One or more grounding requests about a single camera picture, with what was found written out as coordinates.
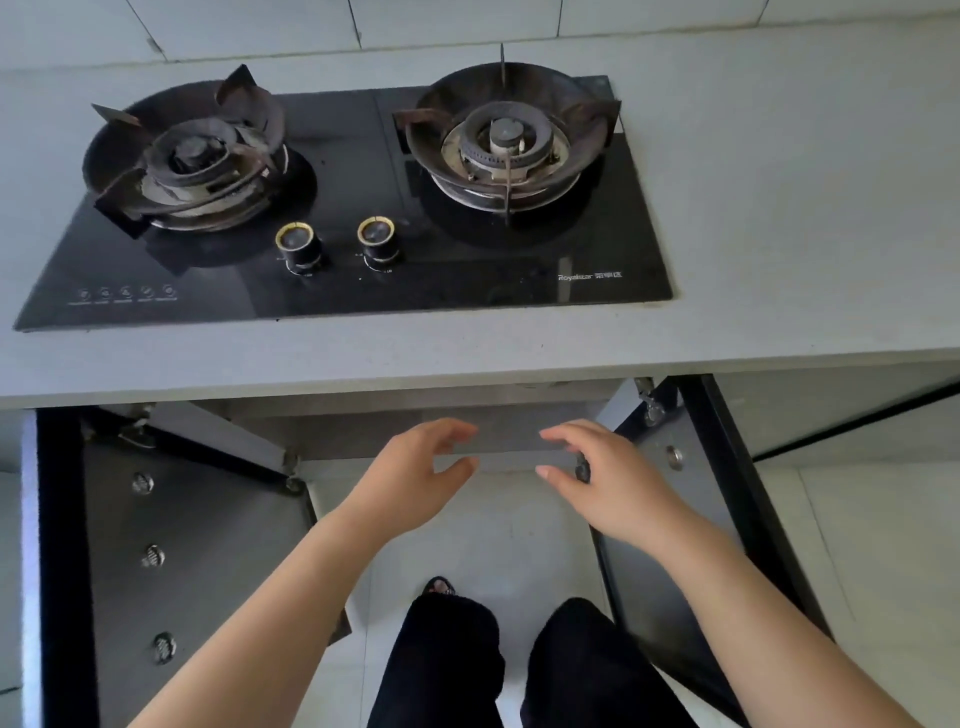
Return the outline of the person's left hand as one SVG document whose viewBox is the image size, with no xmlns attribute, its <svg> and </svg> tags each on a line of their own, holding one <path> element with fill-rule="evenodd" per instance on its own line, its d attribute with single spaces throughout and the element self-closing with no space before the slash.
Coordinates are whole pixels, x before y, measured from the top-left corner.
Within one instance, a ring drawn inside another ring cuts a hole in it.
<svg viewBox="0 0 960 728">
<path fill-rule="evenodd" d="M 427 494 L 429 474 L 442 472 L 435 468 L 436 457 L 451 454 L 477 431 L 461 419 L 440 418 L 393 436 L 336 514 L 380 545 L 425 525 L 450 502 Z"/>
</svg>

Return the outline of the person's right hand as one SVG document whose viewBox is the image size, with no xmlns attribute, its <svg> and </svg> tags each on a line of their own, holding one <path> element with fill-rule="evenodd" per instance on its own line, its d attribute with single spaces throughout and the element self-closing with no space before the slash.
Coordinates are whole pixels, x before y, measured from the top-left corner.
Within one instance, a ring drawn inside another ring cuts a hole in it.
<svg viewBox="0 0 960 728">
<path fill-rule="evenodd" d="M 599 492 L 601 504 L 595 517 L 584 519 L 602 534 L 662 561 L 682 536 L 705 523 L 624 437 L 586 419 L 564 422 L 539 434 L 585 459 L 589 480 L 584 483 Z"/>
</svg>

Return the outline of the person's left forearm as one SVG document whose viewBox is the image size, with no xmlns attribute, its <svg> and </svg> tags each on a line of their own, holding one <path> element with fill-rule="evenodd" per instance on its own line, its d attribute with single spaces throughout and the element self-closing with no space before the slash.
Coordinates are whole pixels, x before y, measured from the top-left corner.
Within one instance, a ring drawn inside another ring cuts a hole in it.
<svg viewBox="0 0 960 728">
<path fill-rule="evenodd" d="M 291 728 L 359 578 L 400 533 L 347 504 L 324 516 L 128 728 Z"/>
</svg>

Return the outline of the person's right forearm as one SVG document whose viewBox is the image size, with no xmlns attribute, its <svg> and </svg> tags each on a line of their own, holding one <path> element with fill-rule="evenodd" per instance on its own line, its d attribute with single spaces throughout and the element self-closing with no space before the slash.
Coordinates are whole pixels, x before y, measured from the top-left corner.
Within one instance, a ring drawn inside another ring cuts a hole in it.
<svg viewBox="0 0 960 728">
<path fill-rule="evenodd" d="M 656 559 L 752 728 L 923 728 L 722 531 L 696 516 L 668 535 Z"/>
</svg>

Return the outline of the dark grey cabinet door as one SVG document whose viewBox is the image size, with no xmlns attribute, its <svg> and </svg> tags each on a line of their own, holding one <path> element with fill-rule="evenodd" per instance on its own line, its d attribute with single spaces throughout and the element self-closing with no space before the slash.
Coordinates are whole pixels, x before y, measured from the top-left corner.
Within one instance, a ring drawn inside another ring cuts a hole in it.
<svg viewBox="0 0 960 728">
<path fill-rule="evenodd" d="M 688 505 L 736 541 L 762 574 L 832 638 L 714 376 L 670 376 L 655 386 L 654 396 L 667 411 L 655 428 L 645 425 L 633 380 L 622 381 L 597 421 L 662 469 Z M 669 445 L 683 452 L 682 470 L 668 466 Z M 665 570 L 629 544 L 591 532 L 614 622 L 636 639 L 657 668 L 726 719 L 749 728 L 688 602 Z"/>
</svg>

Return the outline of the person's right black trouser leg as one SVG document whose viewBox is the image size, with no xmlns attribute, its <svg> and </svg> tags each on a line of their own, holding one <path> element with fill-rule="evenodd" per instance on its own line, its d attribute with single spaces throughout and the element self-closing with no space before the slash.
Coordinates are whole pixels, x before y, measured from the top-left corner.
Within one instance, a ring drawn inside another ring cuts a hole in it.
<svg viewBox="0 0 960 728">
<path fill-rule="evenodd" d="M 538 634 L 523 728 L 698 728 L 634 638 L 594 603 L 564 601 Z"/>
</svg>

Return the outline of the person's black trouser leg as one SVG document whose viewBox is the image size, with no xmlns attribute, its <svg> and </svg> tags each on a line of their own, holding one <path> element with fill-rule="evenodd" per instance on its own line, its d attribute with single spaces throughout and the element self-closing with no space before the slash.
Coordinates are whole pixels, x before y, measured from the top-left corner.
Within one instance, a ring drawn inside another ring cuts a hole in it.
<svg viewBox="0 0 960 728">
<path fill-rule="evenodd" d="M 594 603 L 564 601 L 538 634 L 523 728 L 698 728 L 634 638 Z"/>
<path fill-rule="evenodd" d="M 499 627 L 486 606 L 426 591 L 406 613 L 366 728 L 503 728 Z"/>
</svg>

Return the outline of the person's left black trouser leg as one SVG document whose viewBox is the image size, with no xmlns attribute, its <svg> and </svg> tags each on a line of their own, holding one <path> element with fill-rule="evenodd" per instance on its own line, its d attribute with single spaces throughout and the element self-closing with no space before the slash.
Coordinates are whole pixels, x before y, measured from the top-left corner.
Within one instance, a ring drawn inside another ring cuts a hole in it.
<svg viewBox="0 0 960 728">
<path fill-rule="evenodd" d="M 366 728 L 503 728 L 499 627 L 486 606 L 426 591 L 406 613 Z"/>
</svg>

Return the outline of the grey cabinet door black edge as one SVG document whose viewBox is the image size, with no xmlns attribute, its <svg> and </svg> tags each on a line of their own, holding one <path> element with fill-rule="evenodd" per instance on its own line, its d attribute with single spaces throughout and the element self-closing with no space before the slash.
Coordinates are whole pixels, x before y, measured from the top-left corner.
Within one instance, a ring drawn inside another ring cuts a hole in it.
<svg viewBox="0 0 960 728">
<path fill-rule="evenodd" d="M 156 448 L 142 449 L 117 437 L 128 413 L 25 413 L 23 728 L 126 726 L 317 521 L 271 443 L 153 410 Z M 135 472 L 153 477 L 151 494 L 133 493 Z M 141 564 L 150 544 L 160 568 Z M 163 631 L 177 648 L 157 665 Z"/>
</svg>

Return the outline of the grey closed cabinet door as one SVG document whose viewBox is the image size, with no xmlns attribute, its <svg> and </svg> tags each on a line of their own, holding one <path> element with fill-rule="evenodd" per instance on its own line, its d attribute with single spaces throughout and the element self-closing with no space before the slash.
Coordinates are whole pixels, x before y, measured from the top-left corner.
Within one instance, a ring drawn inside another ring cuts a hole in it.
<svg viewBox="0 0 960 728">
<path fill-rule="evenodd" d="M 714 375 L 751 456 L 960 381 L 960 361 L 757 370 Z"/>
</svg>

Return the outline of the black glass gas stove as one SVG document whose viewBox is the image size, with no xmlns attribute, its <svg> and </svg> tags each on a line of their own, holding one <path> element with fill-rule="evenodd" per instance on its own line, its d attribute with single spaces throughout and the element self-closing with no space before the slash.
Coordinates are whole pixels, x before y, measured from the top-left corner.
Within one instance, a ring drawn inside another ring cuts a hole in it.
<svg viewBox="0 0 960 728">
<path fill-rule="evenodd" d="M 132 238 L 87 192 L 14 329 L 673 298 L 608 78 L 501 61 L 273 96 L 294 164 L 271 206 Z"/>
</svg>

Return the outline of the rusty black pan support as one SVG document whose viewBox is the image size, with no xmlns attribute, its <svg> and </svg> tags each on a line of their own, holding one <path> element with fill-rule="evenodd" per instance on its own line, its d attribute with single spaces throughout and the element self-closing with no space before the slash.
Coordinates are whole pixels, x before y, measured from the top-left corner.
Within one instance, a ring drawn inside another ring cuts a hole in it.
<svg viewBox="0 0 960 728">
<path fill-rule="evenodd" d="M 291 177 L 286 114 L 246 64 L 166 88 L 103 120 L 82 160 L 94 209 L 131 238 L 212 233 L 265 212 Z"/>
</svg>

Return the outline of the grey cabinet front rail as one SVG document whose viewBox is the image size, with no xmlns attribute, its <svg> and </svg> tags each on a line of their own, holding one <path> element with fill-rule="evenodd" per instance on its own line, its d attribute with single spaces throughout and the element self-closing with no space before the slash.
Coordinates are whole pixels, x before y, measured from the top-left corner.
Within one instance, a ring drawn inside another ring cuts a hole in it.
<svg viewBox="0 0 960 728">
<path fill-rule="evenodd" d="M 593 419 L 622 379 L 465 385 L 329 394 L 192 399 L 191 404 L 310 461 L 377 455 L 394 435 L 423 422 L 453 418 L 478 433 L 455 454 L 476 456 L 483 470 L 565 466 L 570 454 L 539 433 L 569 420 Z"/>
</svg>

